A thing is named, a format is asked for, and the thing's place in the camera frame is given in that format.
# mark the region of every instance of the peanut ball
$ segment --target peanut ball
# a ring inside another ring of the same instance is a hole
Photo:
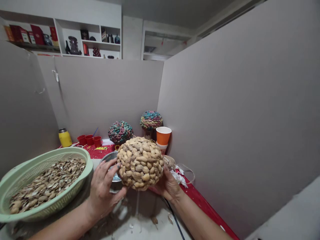
[[[144,137],[135,137],[122,144],[117,162],[121,163],[118,176],[122,184],[137,191],[154,186],[163,174],[164,161],[159,147]]]

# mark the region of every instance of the green plastic colander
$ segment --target green plastic colander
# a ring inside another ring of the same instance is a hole
[[[86,167],[82,174],[57,197],[29,211],[10,214],[10,199],[20,189],[31,183],[41,172],[65,158],[82,158]],[[0,222],[32,222],[49,217],[64,208],[80,191],[85,178],[90,174],[93,163],[83,148],[67,147],[56,149],[35,157],[11,169],[0,182]]]

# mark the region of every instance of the gray partition wall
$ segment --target gray partition wall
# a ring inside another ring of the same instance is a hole
[[[108,137],[116,120],[143,135],[140,118],[158,106],[163,62],[39,56],[60,128],[74,141],[82,134]],[[59,83],[52,70],[59,74]]]
[[[318,1],[268,0],[164,63],[168,153],[240,239],[320,174],[319,43]]]
[[[0,179],[11,168],[59,146],[58,125],[37,57],[0,41]]]

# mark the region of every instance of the table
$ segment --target table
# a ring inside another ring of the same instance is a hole
[[[115,151],[115,145],[103,146],[107,149],[96,149],[95,146],[85,146],[92,159],[101,159],[110,152]],[[205,198],[195,189],[192,184],[188,184],[189,188],[185,188],[180,185],[183,191],[198,205],[198,207],[205,212],[216,224],[222,227],[226,233],[229,234],[234,240],[239,240],[237,235],[231,230],[231,228],[224,222],[224,220],[217,214],[217,212],[210,206]]]
[[[106,154],[114,151],[115,145],[108,145],[102,148],[96,149],[94,146],[85,146],[90,157],[92,158],[94,169],[98,166],[101,158]],[[90,194],[90,183],[92,179],[93,171],[87,177],[83,188],[80,190],[75,199],[72,200],[64,209],[60,212],[50,216],[49,218],[35,222],[35,223],[21,223],[18,224],[19,228],[16,228],[16,223],[6,224],[0,231],[1,240],[14,240],[18,237],[21,239],[28,239],[36,232],[40,231],[47,225],[61,218],[63,215],[79,206]],[[194,188],[192,184],[188,185],[186,189],[182,186],[182,189],[186,194],[193,199],[193,201],[219,226],[221,226],[233,239],[238,240],[237,236],[228,227],[228,225],[222,220],[222,218],[214,211],[214,209],[208,204],[203,196]],[[112,183],[111,186],[114,190],[122,187],[120,183]],[[181,239],[178,227],[173,220],[173,224],[168,219],[168,215],[171,214],[167,203],[158,195],[152,191],[140,192],[139,203],[137,205],[137,192],[129,190],[125,199],[120,201],[115,209],[107,217],[101,219],[92,229],[90,229],[85,235],[82,236],[83,240],[127,240],[127,239]],[[151,217],[155,216],[158,220],[158,224],[154,225],[151,221]],[[177,216],[178,224],[180,225],[182,234],[186,240],[193,239],[183,222]],[[12,234],[13,229],[18,229],[17,233]]]

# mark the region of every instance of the blue vase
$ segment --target blue vase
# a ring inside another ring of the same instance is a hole
[[[44,42],[45,42],[45,44],[48,45],[48,46],[52,46],[52,42],[51,42],[51,40],[50,40],[49,35],[48,35],[48,34],[43,34],[43,36],[44,36]]]
[[[120,44],[120,38],[118,35],[114,38],[114,43]]]

